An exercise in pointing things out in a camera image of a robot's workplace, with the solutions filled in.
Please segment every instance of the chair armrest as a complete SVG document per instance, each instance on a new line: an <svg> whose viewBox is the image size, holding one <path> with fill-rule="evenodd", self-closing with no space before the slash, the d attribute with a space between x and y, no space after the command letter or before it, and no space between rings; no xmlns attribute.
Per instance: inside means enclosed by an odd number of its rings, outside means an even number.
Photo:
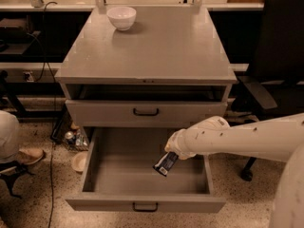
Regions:
<svg viewBox="0 0 304 228"><path fill-rule="evenodd" d="M277 107L273 96L255 78L250 76L239 76L237 78L263 109L272 109Z"/></svg>

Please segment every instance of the office chair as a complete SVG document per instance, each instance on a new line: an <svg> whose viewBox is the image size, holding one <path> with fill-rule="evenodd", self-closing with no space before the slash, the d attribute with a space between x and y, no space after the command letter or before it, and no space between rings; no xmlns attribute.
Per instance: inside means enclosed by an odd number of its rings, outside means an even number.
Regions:
<svg viewBox="0 0 304 228"><path fill-rule="evenodd" d="M24 174L30 174L27 169L27 167L23 164L20 164L18 161L11 161L8 163L1 163L0 164L0 180L3 180L8 189L9 189L9 194L13 197L16 198L21 198L20 195L14 194L12 192L13 185L15 184L16 180L23 176Z"/></svg>
<svg viewBox="0 0 304 228"><path fill-rule="evenodd" d="M304 112L304 0L265 0L256 51L231 109L260 120ZM252 179L255 158L241 176Z"/></svg>

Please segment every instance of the desk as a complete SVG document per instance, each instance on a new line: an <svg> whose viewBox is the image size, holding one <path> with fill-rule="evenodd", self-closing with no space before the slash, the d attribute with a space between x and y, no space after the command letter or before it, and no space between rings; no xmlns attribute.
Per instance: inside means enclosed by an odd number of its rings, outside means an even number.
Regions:
<svg viewBox="0 0 304 228"><path fill-rule="evenodd" d="M82 192L68 203L218 212L224 199L213 197L207 158L181 161L166 180L151 167L172 129L223 115L237 81L207 8L135 7L128 31L115 30L106 9L92 11L55 75L73 121L91 140Z"/></svg>

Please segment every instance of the floor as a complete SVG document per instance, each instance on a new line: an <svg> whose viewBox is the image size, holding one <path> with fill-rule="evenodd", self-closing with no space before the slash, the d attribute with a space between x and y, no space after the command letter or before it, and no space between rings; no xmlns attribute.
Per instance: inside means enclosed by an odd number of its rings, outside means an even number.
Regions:
<svg viewBox="0 0 304 228"><path fill-rule="evenodd" d="M44 159L29 168L34 176L22 176L9 195L0 181L0 216L11 228L32 227L206 227L264 228L268 227L272 202L284 163L258 160L254 179L242 180L238 173L247 158L217 154L210 157L216 197L227 202L217 214L76 212L65 197L77 194L81 174L71 168L77 153L65 144L50 139L53 123L20 123L20 147L44 149Z"/></svg>

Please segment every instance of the white bowl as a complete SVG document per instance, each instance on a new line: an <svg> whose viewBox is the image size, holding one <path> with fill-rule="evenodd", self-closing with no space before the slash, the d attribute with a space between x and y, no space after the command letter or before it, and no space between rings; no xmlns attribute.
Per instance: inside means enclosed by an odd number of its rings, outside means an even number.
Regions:
<svg viewBox="0 0 304 228"><path fill-rule="evenodd" d="M136 18L136 11L130 7L115 7L106 13L111 24L118 30L130 29Z"/></svg>
<svg viewBox="0 0 304 228"><path fill-rule="evenodd" d="M77 153L73 158L72 158L72 168L74 171L77 172L83 172L85 169L86 165L86 156L87 156L87 151L82 151Z"/></svg>

